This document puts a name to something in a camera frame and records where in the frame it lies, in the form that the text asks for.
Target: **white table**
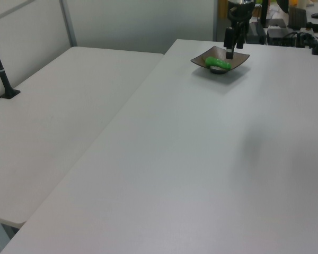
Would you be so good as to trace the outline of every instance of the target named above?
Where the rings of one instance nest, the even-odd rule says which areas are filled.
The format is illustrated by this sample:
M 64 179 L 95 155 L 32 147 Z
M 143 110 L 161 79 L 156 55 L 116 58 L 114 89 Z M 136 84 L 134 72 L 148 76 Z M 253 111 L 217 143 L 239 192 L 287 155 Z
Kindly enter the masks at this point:
M 176 41 L 2 254 L 318 253 L 318 56 L 217 76 L 215 44 Z
M 34 213 L 162 58 L 71 48 L 0 99 L 0 222 Z

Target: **yellow object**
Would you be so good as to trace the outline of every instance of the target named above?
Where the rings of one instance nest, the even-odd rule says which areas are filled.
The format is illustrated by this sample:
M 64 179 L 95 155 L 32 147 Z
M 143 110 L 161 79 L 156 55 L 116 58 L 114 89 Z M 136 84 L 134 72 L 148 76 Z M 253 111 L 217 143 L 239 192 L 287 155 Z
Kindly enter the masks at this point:
M 289 5 L 290 6 L 295 6 L 298 4 L 298 0 L 289 0 Z

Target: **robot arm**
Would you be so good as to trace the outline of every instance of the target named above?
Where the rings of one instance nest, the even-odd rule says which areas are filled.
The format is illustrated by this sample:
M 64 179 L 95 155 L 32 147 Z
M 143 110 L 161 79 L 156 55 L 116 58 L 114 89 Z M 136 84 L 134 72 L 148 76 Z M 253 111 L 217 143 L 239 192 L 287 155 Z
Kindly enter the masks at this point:
M 233 59 L 235 46 L 238 49 L 243 48 L 254 6 L 255 0 L 228 1 L 227 18 L 231 21 L 231 27 L 225 31 L 224 47 L 227 59 Z

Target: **square bowl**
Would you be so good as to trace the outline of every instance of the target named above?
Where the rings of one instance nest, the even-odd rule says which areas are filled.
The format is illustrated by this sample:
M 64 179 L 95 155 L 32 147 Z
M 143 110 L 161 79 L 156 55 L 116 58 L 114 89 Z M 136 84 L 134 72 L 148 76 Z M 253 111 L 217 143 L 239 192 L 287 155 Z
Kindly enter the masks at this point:
M 196 65 L 202 66 L 204 68 L 210 69 L 212 73 L 224 74 L 230 70 L 226 70 L 216 66 L 207 67 L 205 65 L 205 59 L 208 57 L 214 57 L 222 61 L 229 62 L 231 64 L 231 70 L 233 70 L 237 68 L 239 65 L 241 65 L 243 62 L 245 62 L 249 58 L 249 56 L 250 55 L 234 52 L 233 59 L 226 59 L 226 49 L 222 49 L 217 46 L 214 46 L 210 48 L 209 50 L 207 50 L 206 52 L 204 52 L 203 54 L 197 56 L 196 58 L 191 59 L 191 62 L 193 62 Z

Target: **green toy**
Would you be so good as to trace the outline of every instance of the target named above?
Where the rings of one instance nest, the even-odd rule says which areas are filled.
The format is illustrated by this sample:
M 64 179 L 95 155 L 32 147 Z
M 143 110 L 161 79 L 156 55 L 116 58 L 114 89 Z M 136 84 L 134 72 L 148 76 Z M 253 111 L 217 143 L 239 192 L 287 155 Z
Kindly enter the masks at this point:
M 222 60 L 214 58 L 214 57 L 206 58 L 205 65 L 207 67 L 210 67 L 210 66 L 221 67 L 221 68 L 226 69 L 226 70 L 231 70 L 231 67 L 232 67 L 229 62 L 225 62 L 225 61 L 222 61 Z

